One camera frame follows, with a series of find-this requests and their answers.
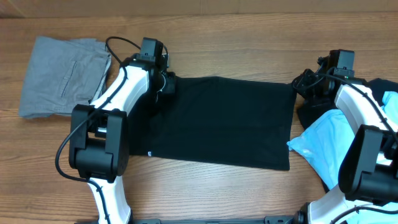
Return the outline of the black t-shirt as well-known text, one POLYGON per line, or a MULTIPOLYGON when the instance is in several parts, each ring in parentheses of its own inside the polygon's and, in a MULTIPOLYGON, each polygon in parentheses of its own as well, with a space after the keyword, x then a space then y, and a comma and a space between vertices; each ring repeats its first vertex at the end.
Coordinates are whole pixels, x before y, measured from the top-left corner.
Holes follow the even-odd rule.
POLYGON ((178 78, 173 94, 144 95, 134 105, 130 153, 289 170, 295 99, 285 83, 178 78))

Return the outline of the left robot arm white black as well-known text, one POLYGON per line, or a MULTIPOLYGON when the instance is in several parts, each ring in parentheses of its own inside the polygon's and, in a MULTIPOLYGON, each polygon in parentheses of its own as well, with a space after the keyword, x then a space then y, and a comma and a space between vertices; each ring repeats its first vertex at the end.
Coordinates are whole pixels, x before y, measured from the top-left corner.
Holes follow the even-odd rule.
POLYGON ((132 223, 122 175, 130 150, 128 115, 136 103, 154 106, 159 96, 172 94, 173 74, 167 72, 169 53, 157 39, 143 38, 139 52, 119 61, 119 74, 111 86, 89 105, 72 111, 70 167, 76 180, 90 187, 99 213, 97 223, 132 223))

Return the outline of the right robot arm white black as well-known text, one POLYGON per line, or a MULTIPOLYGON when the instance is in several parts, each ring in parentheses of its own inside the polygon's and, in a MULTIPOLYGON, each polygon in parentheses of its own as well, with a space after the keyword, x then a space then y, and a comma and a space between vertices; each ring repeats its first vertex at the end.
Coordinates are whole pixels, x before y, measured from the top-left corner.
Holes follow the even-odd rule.
POLYGON ((293 80, 304 132, 288 142, 321 178, 326 194, 292 223, 397 222, 397 93, 375 97, 354 75, 354 52, 331 50, 293 80))

